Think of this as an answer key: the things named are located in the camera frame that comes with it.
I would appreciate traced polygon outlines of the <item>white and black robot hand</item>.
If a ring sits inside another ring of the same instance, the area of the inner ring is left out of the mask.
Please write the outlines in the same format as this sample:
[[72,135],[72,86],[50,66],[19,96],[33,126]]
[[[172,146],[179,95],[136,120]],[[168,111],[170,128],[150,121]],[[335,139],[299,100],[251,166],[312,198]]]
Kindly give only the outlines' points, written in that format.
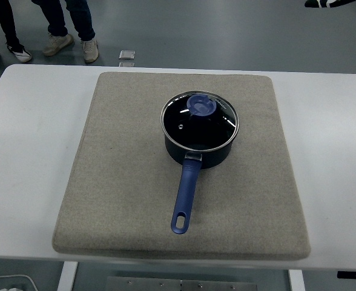
[[307,0],[306,8],[336,8],[355,2],[355,0]]

